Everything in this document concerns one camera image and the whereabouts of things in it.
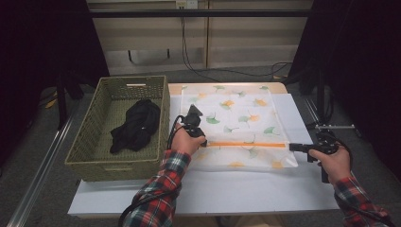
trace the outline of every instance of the leaf pattern fabric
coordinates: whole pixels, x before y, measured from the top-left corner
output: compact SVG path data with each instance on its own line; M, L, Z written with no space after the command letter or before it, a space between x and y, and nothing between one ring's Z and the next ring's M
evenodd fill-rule
M194 104L210 145L200 148L191 167L199 170L250 170L295 167L268 86L185 84L181 114Z

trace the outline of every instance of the gray floor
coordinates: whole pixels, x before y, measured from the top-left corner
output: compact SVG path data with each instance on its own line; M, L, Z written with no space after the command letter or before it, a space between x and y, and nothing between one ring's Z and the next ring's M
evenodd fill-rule
M167 75L169 82L212 81L204 78L204 76L223 82L270 81L270 76L251 77L228 71L202 72L203 77L200 77L186 70L181 61L176 61L176 65L158 68L157 70L146 70L147 67L152 67L143 63L143 67L138 69L138 63L131 63L130 66L128 56L125 53L114 54L116 55L109 55L109 57L113 57L108 58L108 64L109 68L113 68L116 74ZM121 71L118 73L118 65L113 65L113 62L124 63L126 66L120 68ZM275 75L279 77L285 76L288 69L289 66ZM241 67L230 68L230 70L264 75L270 72L270 67L258 65L245 67L241 65ZM26 218L25 226L116 226L116 219L79 219L66 214L78 187L78 177L64 166L63 161L78 132L78 127L86 113L94 91L84 85L83 88L85 97L81 101L68 99L69 110L73 110L74 106L78 107L76 115L73 118L69 132L60 145L59 153L56 155L54 164L47 175L46 183L34 202L29 216ZM291 84L287 89L293 95L304 122L311 122L312 118L306 108L305 98L315 98L316 92L311 96L300 96L298 84ZM43 91L44 96L53 90L54 88L46 89ZM50 109L40 106L32 127L21 140L7 164L3 166L3 176L0 178L0 226L7 226L15 208L26 193L42 159L51 146L58 123L57 104ZM348 118L340 105L335 103L335 112L330 123L333 125L351 125L352 120ZM310 133L311 137L314 138L314 131ZM354 173L372 200L390 210L394 223L397 226L401 226L401 183L377 160L369 142L358 137L355 131L335 131L335 134L354 152ZM335 210L318 213L284 214L282 217L288 227L341 226L342 214L340 210Z

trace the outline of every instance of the black curtain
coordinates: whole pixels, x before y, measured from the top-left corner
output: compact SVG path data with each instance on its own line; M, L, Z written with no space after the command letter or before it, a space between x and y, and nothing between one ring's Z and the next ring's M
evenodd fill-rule
M69 82L96 86L109 76L85 0L0 1L0 165L26 131L43 88Z

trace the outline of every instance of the orange stick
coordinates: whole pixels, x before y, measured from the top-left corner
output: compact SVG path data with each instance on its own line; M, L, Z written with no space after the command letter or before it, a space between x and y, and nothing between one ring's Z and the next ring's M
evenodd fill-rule
M274 147L285 148L286 144L282 143L244 143L244 142L211 142L207 146L259 146L259 147Z

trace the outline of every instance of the cabinet door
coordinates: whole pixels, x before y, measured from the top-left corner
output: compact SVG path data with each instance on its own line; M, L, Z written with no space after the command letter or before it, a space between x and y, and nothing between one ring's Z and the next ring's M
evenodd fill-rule
M210 9L310 9L312 0L210 0ZM292 61L301 40L306 18L247 17L209 19L209 53L211 67L273 64Z
M88 0L90 9L175 9L175 1ZM204 9L199 1L199 9ZM94 18L103 51L182 48L181 18ZM188 48L205 46L205 19L185 18Z

